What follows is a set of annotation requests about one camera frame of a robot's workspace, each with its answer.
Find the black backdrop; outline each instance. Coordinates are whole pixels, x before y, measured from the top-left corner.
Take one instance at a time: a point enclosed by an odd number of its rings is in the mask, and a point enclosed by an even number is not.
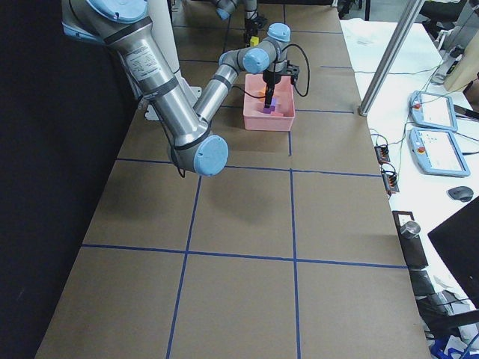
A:
[[[135,108],[60,3],[0,6],[0,358],[34,357]]]

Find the purple block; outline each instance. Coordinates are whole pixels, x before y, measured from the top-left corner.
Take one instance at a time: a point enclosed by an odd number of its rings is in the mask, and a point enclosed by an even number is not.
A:
[[[271,112],[274,112],[274,110],[276,110],[276,103],[278,102],[278,100],[273,97],[272,100],[271,100],[271,106],[269,108],[266,108],[264,107],[263,108],[263,113],[264,114],[271,114]]]

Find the pink plastic bin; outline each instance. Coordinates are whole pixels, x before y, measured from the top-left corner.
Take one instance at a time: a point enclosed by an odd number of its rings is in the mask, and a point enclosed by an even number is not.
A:
[[[264,95],[266,84],[263,75],[246,75],[245,90],[251,95]],[[296,112],[294,111],[293,86],[290,77],[283,76],[275,86],[276,109],[264,114],[264,99],[255,99],[245,94],[242,114],[245,129],[257,131],[290,131]]]

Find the gray pole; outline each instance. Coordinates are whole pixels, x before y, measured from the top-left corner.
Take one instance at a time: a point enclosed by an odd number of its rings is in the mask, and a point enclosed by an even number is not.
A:
[[[392,34],[391,40],[389,41],[388,47],[384,51],[384,55],[382,56],[377,70],[374,73],[369,88],[364,95],[364,99],[359,106],[359,114],[361,116],[367,116],[367,113],[369,112],[377,94],[379,93],[379,90],[381,89],[382,83],[391,69],[397,53],[403,45],[403,42],[406,39],[412,24],[416,20],[416,17],[418,17],[419,11],[421,10],[424,1],[425,0],[409,0],[409,3],[404,9],[396,29]]]

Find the chair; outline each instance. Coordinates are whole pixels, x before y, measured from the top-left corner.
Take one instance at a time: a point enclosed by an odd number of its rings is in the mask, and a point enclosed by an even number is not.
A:
[[[429,20],[423,21],[422,25],[426,31],[435,39],[441,30],[451,30],[454,28],[453,22],[459,19],[467,0],[459,2],[435,2],[426,1],[419,12]]]

